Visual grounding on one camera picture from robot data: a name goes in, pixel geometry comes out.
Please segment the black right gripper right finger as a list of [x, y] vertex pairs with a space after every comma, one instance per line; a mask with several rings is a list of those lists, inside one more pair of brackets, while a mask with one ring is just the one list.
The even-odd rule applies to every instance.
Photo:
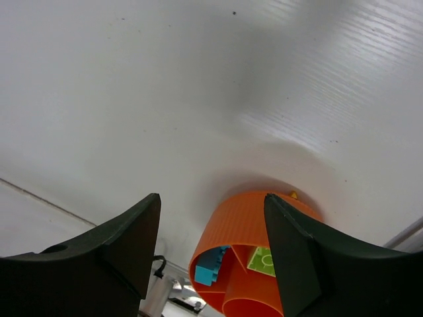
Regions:
[[268, 194], [264, 216], [284, 316], [421, 316], [422, 253], [376, 246]]

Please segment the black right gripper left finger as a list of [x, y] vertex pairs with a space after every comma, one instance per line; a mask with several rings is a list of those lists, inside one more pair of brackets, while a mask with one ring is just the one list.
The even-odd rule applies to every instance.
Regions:
[[1, 258], [2, 316], [137, 316], [161, 214], [159, 194], [70, 240]]

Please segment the lime green lego brick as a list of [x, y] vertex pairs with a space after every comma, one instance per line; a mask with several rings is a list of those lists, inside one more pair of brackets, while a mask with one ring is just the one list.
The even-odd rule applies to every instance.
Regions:
[[276, 274], [270, 249], [259, 246], [255, 247], [247, 262], [247, 269], [275, 277]]

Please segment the teal lego brick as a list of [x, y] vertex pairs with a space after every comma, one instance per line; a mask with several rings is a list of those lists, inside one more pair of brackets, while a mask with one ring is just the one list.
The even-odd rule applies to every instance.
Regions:
[[205, 286], [212, 286], [217, 281], [223, 257], [230, 246], [218, 246], [198, 256], [194, 270], [194, 281]]

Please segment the aluminium frame rail right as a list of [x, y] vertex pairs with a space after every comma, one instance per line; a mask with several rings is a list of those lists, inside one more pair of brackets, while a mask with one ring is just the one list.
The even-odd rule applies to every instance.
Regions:
[[384, 247], [402, 252], [422, 251], [422, 217], [390, 239]]

